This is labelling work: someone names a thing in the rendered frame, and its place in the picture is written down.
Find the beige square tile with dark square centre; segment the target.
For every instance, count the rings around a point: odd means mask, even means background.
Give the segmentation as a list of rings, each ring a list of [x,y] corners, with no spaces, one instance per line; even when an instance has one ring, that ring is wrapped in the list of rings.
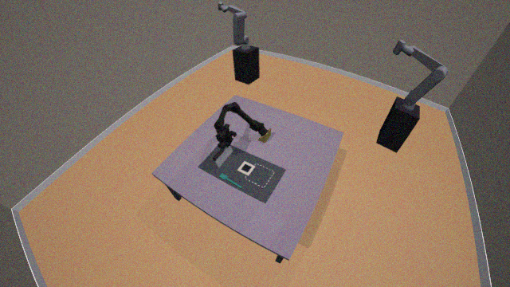
[[[244,175],[249,176],[254,168],[255,168],[254,165],[244,161],[244,163],[237,169],[237,171],[241,172]]]

